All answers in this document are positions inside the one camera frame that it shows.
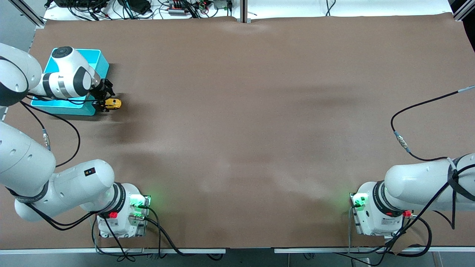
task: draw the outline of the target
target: brown tabletop surface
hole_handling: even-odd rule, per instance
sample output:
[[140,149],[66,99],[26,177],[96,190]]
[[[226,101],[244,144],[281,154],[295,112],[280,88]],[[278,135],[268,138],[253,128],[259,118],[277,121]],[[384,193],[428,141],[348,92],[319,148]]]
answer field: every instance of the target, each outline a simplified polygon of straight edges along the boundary
[[[390,128],[398,110],[475,84],[475,55],[449,13],[412,17],[140,21],[48,21],[31,54],[44,67],[59,46],[102,50],[123,107],[65,116],[81,149],[64,168],[109,162],[115,179],[152,195],[152,207],[181,248],[347,245],[349,193],[417,163]],[[475,92],[399,116],[396,129],[421,157],[475,151]],[[39,115],[58,162],[77,138]],[[42,143],[19,104],[5,122]],[[90,225],[60,232],[19,218],[0,189],[0,248],[92,247]],[[57,217],[71,222],[85,212]],[[434,246],[473,246],[474,214],[456,230],[424,218]],[[425,228],[413,231],[425,244]],[[379,244],[355,238],[354,245]],[[156,247],[156,235],[123,241]]]

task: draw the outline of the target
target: cable connector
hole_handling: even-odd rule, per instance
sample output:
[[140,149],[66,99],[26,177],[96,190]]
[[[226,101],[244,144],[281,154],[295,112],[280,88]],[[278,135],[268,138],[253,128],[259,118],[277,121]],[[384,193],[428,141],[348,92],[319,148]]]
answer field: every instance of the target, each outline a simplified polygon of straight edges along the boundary
[[51,151],[51,145],[49,144],[49,136],[46,129],[43,129],[43,140],[45,141],[46,148]]
[[396,136],[396,139],[398,140],[399,144],[406,150],[406,152],[411,153],[411,150],[409,149],[409,146],[406,141],[404,141],[404,138],[402,138],[402,136],[397,131],[394,131],[394,135]]

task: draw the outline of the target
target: black joint cap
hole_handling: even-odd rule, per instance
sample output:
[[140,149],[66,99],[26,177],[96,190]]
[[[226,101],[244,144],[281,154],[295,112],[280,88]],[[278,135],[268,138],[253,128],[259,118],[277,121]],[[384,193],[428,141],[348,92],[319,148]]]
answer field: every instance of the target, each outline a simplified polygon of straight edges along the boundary
[[71,54],[73,52],[72,47],[60,47],[57,48],[56,50],[53,51],[53,54],[51,55],[53,58],[62,58],[66,57],[67,55]]

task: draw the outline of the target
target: black label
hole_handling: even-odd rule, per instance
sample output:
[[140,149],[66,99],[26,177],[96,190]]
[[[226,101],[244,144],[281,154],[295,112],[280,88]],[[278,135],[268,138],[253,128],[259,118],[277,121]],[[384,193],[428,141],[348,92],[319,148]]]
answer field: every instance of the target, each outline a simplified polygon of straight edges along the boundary
[[89,170],[85,170],[84,171],[84,175],[87,176],[87,175],[91,175],[91,174],[94,174],[95,173],[95,168],[91,168]]

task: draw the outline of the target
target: green light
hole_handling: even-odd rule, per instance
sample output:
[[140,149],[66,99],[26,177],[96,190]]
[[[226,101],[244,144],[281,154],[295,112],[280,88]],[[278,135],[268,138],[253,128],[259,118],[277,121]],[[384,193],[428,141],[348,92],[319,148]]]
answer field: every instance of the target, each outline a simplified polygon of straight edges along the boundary
[[133,206],[140,206],[145,203],[145,197],[140,194],[130,195],[130,204]]

